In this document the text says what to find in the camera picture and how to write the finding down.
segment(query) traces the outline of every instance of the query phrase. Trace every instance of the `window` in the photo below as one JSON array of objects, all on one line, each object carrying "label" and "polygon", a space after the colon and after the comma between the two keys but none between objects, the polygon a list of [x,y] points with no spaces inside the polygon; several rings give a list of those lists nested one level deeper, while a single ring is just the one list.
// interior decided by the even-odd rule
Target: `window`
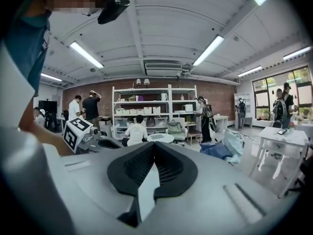
[{"label": "window", "polygon": [[312,112],[313,91],[311,76],[308,67],[296,69],[283,74],[267,77],[252,82],[255,96],[255,116],[271,120],[270,112],[277,99],[278,89],[284,90],[284,83],[288,82],[293,96],[293,103],[299,106],[299,114],[305,115]]}]

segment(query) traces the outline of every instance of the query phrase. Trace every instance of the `black t-shirt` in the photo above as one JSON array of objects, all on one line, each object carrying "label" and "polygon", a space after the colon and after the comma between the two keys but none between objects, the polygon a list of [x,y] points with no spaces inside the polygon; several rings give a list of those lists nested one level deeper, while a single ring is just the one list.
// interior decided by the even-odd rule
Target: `black t-shirt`
[{"label": "black t-shirt", "polygon": [[289,113],[289,106],[293,105],[293,96],[292,95],[288,95],[286,100],[285,100],[285,105],[287,108],[287,112],[288,112],[288,117],[291,116],[291,114]]},{"label": "black t-shirt", "polygon": [[98,97],[89,97],[83,101],[83,108],[86,109],[86,120],[92,120],[99,116],[97,103],[100,101]]}]

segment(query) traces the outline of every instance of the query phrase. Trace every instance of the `cap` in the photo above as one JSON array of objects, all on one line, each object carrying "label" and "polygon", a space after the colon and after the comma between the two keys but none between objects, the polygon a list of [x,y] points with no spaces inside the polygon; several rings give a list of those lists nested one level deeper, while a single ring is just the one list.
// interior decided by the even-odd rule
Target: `cap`
[{"label": "cap", "polygon": [[203,100],[204,101],[204,97],[203,96],[199,96],[196,98],[196,100]]},{"label": "cap", "polygon": [[289,83],[284,83],[284,90],[287,89],[287,88],[291,89]]}]

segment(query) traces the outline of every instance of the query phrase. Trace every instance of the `phone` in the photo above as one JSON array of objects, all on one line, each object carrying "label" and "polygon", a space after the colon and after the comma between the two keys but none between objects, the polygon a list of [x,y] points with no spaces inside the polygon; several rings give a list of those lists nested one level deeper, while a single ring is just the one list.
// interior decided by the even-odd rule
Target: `phone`
[{"label": "phone", "polygon": [[281,129],[281,130],[279,130],[277,133],[278,133],[279,135],[283,135],[283,134],[285,134],[286,131],[288,131],[288,129]]}]

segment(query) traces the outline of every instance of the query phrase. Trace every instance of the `white shelving unit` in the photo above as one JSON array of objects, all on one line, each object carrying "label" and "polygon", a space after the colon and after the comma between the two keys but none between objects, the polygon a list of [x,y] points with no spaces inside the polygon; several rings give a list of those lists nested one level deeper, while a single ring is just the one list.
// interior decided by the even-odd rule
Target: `white shelving unit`
[{"label": "white shelving unit", "polygon": [[[246,102],[246,118],[245,118],[245,124],[247,124],[246,119],[250,120],[250,127],[252,127],[252,114],[251,114],[251,93],[235,93],[234,99],[235,99],[235,108],[238,105],[239,98],[242,98]],[[235,128],[238,129],[238,114],[235,113]]]},{"label": "white shelving unit", "polygon": [[[154,100],[154,101],[124,101],[121,102],[121,98],[124,97],[125,95],[145,95],[145,94],[161,94],[161,93],[166,93],[168,100]],[[174,94],[183,94],[186,96],[186,100],[172,100]],[[127,127],[120,127],[118,125],[115,125],[115,119],[116,118],[125,118],[125,117],[135,117],[137,114],[122,114],[122,115],[117,115],[115,113],[116,108],[123,108],[123,105],[137,105],[134,108],[139,108],[138,105],[145,104],[145,105],[165,105],[166,112],[165,113],[160,113],[160,114],[142,114],[143,116],[160,116],[160,117],[168,117],[168,120],[172,120],[173,116],[179,117],[180,115],[192,115],[194,118],[196,118],[194,113],[174,113],[173,112],[173,104],[190,104],[194,103],[196,106],[196,100],[195,98],[197,97],[197,87],[195,86],[194,88],[172,88],[171,85],[168,85],[167,88],[144,88],[144,89],[122,89],[122,90],[116,90],[115,87],[112,87],[112,126],[113,126],[113,137],[115,139],[119,139],[116,136],[117,130],[126,130]],[[187,123],[187,126],[196,126],[196,122],[192,123]],[[154,127],[147,127],[147,129],[155,129],[155,130],[160,130],[160,129],[166,129],[166,127],[159,127],[159,126],[154,126]]]}]

